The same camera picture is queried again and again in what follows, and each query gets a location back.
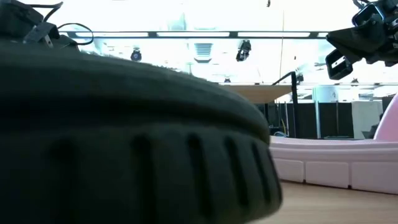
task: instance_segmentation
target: floor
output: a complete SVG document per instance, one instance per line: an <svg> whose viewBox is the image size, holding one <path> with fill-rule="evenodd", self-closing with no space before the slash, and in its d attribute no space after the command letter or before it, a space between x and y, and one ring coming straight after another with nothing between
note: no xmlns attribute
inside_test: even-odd
<svg viewBox="0 0 398 224"><path fill-rule="evenodd" d="M398 195L283 183L284 204L253 224L397 224Z"/></svg>

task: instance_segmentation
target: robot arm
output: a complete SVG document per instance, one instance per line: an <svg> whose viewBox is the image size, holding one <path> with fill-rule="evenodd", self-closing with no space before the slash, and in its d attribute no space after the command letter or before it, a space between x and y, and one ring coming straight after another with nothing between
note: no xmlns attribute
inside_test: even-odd
<svg viewBox="0 0 398 224"><path fill-rule="evenodd" d="M387 67L398 63L398 0L369 2L352 23L354 27L331 31L326 37L336 47L326 57L330 79L349 75L352 64L362 58L368 64L383 61Z"/></svg>

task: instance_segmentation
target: spotlight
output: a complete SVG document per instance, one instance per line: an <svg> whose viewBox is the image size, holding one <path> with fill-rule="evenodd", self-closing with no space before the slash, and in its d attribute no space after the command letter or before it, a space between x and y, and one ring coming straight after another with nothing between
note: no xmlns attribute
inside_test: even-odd
<svg viewBox="0 0 398 224"><path fill-rule="evenodd" d="M242 44L238 50L238 54L236 54L236 61L243 62L249 57L249 52L251 51L250 40L243 40Z"/></svg>
<svg viewBox="0 0 398 224"><path fill-rule="evenodd" d="M140 62L142 59L142 55L141 55L141 52L139 51L139 49L134 49L130 58L131 58L131 60L133 60L135 62Z"/></svg>

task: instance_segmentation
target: wooden table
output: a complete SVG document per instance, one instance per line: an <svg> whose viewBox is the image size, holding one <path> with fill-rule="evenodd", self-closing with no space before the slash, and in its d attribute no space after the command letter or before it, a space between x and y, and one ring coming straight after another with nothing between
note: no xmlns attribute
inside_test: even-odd
<svg viewBox="0 0 398 224"><path fill-rule="evenodd" d="M398 195L283 183L284 204L255 224L397 224Z"/></svg>
<svg viewBox="0 0 398 224"><path fill-rule="evenodd" d="M270 103L292 91L290 85L224 85L252 103Z"/></svg>

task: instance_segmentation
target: rubber sole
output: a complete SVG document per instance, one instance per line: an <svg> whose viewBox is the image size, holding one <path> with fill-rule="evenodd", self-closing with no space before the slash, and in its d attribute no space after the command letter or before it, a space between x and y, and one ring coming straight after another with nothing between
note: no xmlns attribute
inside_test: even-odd
<svg viewBox="0 0 398 224"><path fill-rule="evenodd" d="M267 123L241 96L67 50L0 58L4 223L242 223L280 207Z"/></svg>

